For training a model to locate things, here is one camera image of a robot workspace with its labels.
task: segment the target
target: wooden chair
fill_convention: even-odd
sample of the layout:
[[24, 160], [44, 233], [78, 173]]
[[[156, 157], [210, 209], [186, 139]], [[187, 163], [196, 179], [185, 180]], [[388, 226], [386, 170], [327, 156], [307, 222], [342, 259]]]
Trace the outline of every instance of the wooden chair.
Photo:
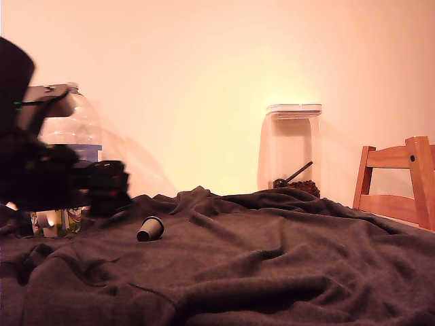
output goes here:
[[[362, 148], [353, 208], [416, 223], [435, 230], [435, 145], [427, 137], [411, 137], [406, 146], [376, 150]], [[414, 199], [393, 195], [369, 195], [373, 168], [407, 168], [411, 173]]]

